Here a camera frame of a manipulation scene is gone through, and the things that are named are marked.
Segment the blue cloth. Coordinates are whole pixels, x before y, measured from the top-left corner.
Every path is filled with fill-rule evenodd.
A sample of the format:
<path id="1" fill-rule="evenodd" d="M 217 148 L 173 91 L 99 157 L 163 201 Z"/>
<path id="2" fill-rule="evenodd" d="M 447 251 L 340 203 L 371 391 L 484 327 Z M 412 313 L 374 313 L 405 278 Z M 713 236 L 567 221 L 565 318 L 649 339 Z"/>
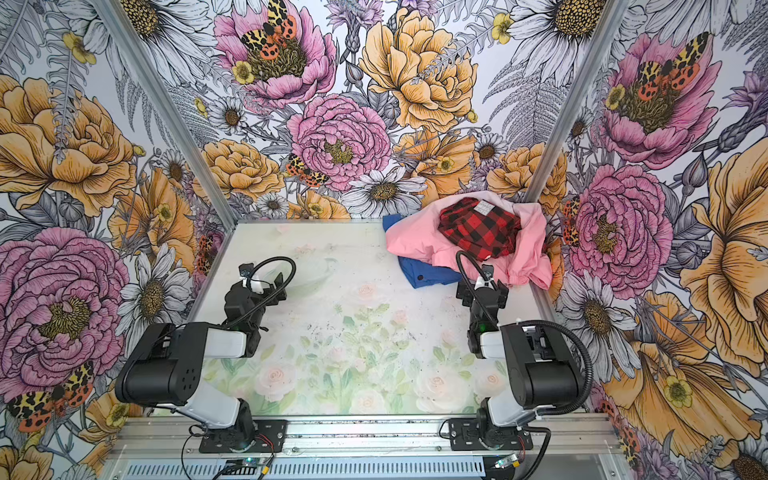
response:
<path id="1" fill-rule="evenodd" d="M 398 256 L 398 264 L 406 280 L 414 289 L 433 285 L 450 285 L 457 283 L 461 275 L 447 267 L 433 266 L 423 261 Z"/>

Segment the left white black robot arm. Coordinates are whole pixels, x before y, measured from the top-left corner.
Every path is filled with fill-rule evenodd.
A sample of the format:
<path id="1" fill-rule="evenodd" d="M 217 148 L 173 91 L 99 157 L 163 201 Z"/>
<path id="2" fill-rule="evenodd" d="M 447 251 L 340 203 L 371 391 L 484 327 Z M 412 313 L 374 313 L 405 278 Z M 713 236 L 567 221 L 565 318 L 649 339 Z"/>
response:
<path id="1" fill-rule="evenodd" d="M 278 452 L 283 422 L 259 424 L 248 402 L 203 379 L 206 360 L 250 359 L 258 349 L 266 309 L 287 299 L 296 263 L 275 256 L 239 266 L 240 280 L 225 295 L 225 319 L 154 324 L 145 330 L 123 365 L 115 394 L 123 403 L 160 408 L 194 421 L 203 451 Z"/>

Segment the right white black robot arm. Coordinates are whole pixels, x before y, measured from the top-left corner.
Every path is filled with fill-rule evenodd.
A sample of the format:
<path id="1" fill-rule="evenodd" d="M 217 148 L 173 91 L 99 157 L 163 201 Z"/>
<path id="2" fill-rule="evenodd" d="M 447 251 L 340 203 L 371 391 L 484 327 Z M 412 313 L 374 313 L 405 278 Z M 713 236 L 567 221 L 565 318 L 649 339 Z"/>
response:
<path id="1" fill-rule="evenodd" d="M 451 423 L 453 448 L 530 448 L 530 423 L 571 413 L 585 402 L 594 379 L 589 354 L 576 336 L 555 322 L 502 323 L 499 315 L 509 289 L 494 281 L 488 269 L 475 281 L 465 272 L 460 275 L 456 297 L 470 312 L 469 350 L 479 359 L 500 363 L 508 385 L 482 399 L 474 422 Z"/>

